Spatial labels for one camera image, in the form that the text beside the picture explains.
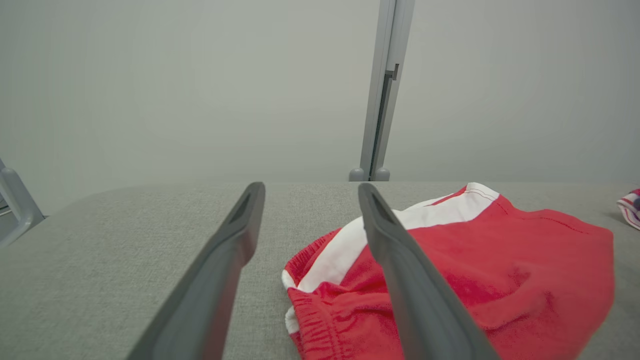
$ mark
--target white wall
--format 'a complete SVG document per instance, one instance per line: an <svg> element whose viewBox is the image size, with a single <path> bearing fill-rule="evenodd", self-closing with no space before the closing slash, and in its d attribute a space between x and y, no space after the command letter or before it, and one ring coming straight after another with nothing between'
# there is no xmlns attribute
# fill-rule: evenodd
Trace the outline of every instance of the white wall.
<svg viewBox="0 0 640 360"><path fill-rule="evenodd" d="M199 177L345 181L378 2L2 0L0 158L45 214Z"/></svg>
<svg viewBox="0 0 640 360"><path fill-rule="evenodd" d="M640 1L416 0L385 167L640 181Z"/></svg>

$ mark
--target red shorts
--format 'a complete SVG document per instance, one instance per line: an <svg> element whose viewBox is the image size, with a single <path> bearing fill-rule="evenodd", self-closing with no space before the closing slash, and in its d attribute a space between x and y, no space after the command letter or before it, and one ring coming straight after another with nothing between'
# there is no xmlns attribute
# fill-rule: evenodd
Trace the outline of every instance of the red shorts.
<svg viewBox="0 0 640 360"><path fill-rule="evenodd" d="M394 213L503 359L577 357L613 303L609 230L477 183ZM302 359L403 358L362 217L294 256L282 282Z"/></svg>

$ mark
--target gray fabric surface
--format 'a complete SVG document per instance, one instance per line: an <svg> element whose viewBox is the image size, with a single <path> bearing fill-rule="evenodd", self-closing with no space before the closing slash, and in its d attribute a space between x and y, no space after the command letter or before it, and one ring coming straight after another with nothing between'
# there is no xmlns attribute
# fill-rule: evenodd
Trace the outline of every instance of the gray fabric surface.
<svg viewBox="0 0 640 360"><path fill-rule="evenodd" d="M404 209L464 183L376 183ZM640 353L640 232L615 205L632 184L485 183L523 210L552 208L613 231L616 301L581 359ZM246 184L101 193L0 251L0 359L121 359ZM244 268L225 359L297 359L284 327L286 262L360 216L357 184L267 184L258 248Z"/></svg>

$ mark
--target gray metal bracket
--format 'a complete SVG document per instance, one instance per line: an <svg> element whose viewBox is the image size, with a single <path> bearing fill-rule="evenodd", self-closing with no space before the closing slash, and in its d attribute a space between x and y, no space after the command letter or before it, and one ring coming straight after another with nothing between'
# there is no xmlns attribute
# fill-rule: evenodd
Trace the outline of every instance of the gray metal bracket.
<svg viewBox="0 0 640 360"><path fill-rule="evenodd" d="M350 181L388 181L383 168L391 120L396 107L404 56L409 39L415 0L381 0L376 48L371 71L369 103L365 120L360 168L365 172L349 174Z"/></svg>
<svg viewBox="0 0 640 360"><path fill-rule="evenodd" d="M38 225L44 220L44 217L18 174L13 169L4 167L1 160L0 166L2 166L0 169L0 195L18 220L18 226L9 235L0 239L0 248L2 248L10 245Z"/></svg>
<svg viewBox="0 0 640 360"><path fill-rule="evenodd" d="M356 167L349 172L349 181L366 181L367 175L362 168Z"/></svg>

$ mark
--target white stripe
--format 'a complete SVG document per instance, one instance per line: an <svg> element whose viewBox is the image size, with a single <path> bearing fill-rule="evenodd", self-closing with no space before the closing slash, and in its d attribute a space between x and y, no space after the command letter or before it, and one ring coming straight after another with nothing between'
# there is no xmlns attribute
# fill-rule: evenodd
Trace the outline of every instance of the white stripe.
<svg viewBox="0 0 640 360"><path fill-rule="evenodd" d="M618 207L620 208L620 211L622 211L622 215L625 217L629 225L640 230L640 222L638 222L638 220L636 220L636 218L633 216L633 214L638 214L640 213L640 211L636 213L635 208L621 200L618 201Z"/></svg>
<svg viewBox="0 0 640 360"><path fill-rule="evenodd" d="M293 306L284 314L284 325L287 327L289 334L300 331L300 324L298 323L298 318L296 317L296 312L293 310Z"/></svg>
<svg viewBox="0 0 640 360"><path fill-rule="evenodd" d="M296 283L293 281L291 274L289 274L287 270L282 270L282 284L285 289L296 287Z"/></svg>
<svg viewBox="0 0 640 360"><path fill-rule="evenodd" d="M437 198L435 198L435 199L431 199L431 200L427 200L427 201L419 202L419 203L417 203L416 205L411 205L411 206L409 206L409 207L408 207L408 208L406 208L405 210L415 209L415 208L422 208L422 207L424 207L424 206L431 205L431 204L433 204L433 203L434 203L434 202L436 202L436 201L440 201L440 200L442 200L442 199L446 198L447 196L451 196L451 195L453 195L453 194L454 194L454 193L450 193L449 195L444 195L444 196L441 196L441 197L437 197Z"/></svg>
<svg viewBox="0 0 640 360"><path fill-rule="evenodd" d="M475 219L498 196L499 193L482 184L469 183L464 193L437 205L412 206L404 211L393 212L407 230L451 224ZM359 217L343 227L327 244L297 289L310 293L325 281L340 284L366 245L364 223Z"/></svg>
<svg viewBox="0 0 640 360"><path fill-rule="evenodd" d="M634 201L636 201L636 199L638 198L638 195L636 195L636 193L628 193L626 194L626 196L624 196L624 198L629 200L633 204Z"/></svg>

